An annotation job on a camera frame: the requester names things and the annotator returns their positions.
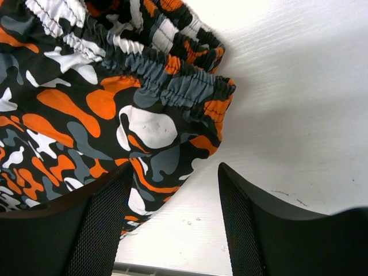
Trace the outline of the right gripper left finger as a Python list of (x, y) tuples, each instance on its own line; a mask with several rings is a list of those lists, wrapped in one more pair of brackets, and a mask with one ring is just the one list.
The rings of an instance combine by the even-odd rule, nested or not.
[(111, 275), (132, 177), (124, 163), (46, 204), (1, 213), (1, 275)]

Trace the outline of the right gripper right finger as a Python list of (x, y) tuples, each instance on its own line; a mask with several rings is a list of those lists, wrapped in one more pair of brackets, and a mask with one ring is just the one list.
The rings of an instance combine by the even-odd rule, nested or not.
[(225, 163), (218, 187), (233, 275), (367, 274), (367, 208), (306, 210)]

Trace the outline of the orange camouflage shorts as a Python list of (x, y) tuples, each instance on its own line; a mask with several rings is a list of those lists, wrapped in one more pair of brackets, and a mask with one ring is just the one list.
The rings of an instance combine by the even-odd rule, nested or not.
[(130, 163), (134, 231), (220, 146), (224, 52), (182, 1), (2, 1), (1, 211)]

